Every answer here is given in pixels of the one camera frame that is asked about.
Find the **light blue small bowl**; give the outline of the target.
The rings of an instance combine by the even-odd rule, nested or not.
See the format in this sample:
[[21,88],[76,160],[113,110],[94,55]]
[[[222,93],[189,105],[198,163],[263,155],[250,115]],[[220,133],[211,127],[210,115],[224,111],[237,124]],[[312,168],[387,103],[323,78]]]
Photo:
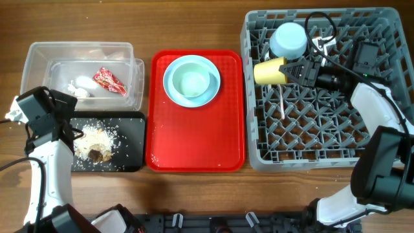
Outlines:
[[271,35],[269,45],[275,56],[295,60],[307,48],[305,29],[297,23],[284,23]]

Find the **yellow plastic cup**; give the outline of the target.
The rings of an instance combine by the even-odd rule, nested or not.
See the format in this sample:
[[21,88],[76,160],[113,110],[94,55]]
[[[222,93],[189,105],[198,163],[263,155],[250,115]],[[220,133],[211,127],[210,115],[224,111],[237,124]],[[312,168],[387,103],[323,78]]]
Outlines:
[[287,77],[279,68],[286,64],[284,57],[275,58],[254,66],[254,80],[259,85],[277,85],[288,83]]

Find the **pink plastic fork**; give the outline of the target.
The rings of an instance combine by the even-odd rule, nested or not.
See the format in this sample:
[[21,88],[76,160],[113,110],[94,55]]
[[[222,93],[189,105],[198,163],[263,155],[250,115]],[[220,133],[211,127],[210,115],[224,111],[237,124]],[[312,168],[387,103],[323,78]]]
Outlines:
[[278,84],[278,90],[279,90],[279,105],[280,105],[280,113],[281,113],[281,119],[285,119],[285,108],[284,108],[284,101],[283,101],[283,88],[280,84]]

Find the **rice and food scraps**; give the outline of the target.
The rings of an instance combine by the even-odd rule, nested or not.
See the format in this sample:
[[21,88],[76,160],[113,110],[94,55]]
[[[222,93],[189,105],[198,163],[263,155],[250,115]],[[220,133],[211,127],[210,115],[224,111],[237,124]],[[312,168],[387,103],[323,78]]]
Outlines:
[[114,127],[87,124],[83,136],[74,141],[75,156],[94,164],[108,162],[118,152],[120,136]]

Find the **red snack wrapper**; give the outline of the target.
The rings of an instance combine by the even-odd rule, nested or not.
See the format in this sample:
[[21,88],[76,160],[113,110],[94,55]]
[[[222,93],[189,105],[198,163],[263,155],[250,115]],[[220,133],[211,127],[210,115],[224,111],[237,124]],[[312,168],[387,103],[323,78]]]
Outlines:
[[122,96],[127,94],[127,87],[105,67],[101,67],[93,76],[93,81],[112,93],[118,93]]

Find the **light blue plate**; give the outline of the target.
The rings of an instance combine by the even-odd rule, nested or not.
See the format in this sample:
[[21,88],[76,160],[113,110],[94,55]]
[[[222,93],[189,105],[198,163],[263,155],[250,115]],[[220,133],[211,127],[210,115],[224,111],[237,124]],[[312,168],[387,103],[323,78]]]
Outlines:
[[[207,90],[200,96],[186,98],[180,95],[172,85],[172,73],[175,67],[180,63],[196,62],[208,68],[210,72],[210,85]],[[218,68],[207,58],[198,55],[186,55],[172,61],[163,75],[164,91],[170,100],[177,105],[188,108],[201,107],[211,102],[218,94],[221,87],[221,75]]]

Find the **light green bowl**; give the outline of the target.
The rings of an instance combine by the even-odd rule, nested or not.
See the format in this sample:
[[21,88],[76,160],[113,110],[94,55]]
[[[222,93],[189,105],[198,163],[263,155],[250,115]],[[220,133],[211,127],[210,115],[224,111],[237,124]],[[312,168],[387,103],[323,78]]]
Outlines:
[[200,96],[210,85],[210,72],[200,63],[180,63],[172,73],[172,85],[186,98]]

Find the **white plastic spoon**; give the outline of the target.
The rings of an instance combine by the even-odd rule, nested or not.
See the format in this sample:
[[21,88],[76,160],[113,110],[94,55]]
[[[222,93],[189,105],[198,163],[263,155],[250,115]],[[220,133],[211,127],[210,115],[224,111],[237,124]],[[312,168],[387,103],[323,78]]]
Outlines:
[[268,60],[270,60],[270,51],[269,50],[265,53],[265,56],[264,56],[264,61],[268,61]]

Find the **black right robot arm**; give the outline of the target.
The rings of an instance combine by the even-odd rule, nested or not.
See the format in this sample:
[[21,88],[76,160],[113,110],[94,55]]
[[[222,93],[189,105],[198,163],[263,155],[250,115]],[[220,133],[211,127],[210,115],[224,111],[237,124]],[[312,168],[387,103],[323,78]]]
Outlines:
[[324,67],[310,60],[279,67],[289,80],[302,86],[346,94],[370,134],[350,184],[317,199],[309,210],[309,221],[315,227],[344,228],[369,214],[413,208],[413,125],[392,99],[390,89],[374,76],[378,50],[378,45],[360,41],[346,67]]

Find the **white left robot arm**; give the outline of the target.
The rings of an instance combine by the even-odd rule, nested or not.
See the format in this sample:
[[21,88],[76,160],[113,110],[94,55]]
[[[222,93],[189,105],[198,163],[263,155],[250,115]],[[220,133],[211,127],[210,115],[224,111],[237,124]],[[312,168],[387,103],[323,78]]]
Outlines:
[[35,87],[16,97],[9,119],[24,123],[24,152],[31,163],[30,204],[21,232],[97,232],[73,207],[71,171],[74,141],[81,130],[71,126],[77,99]]

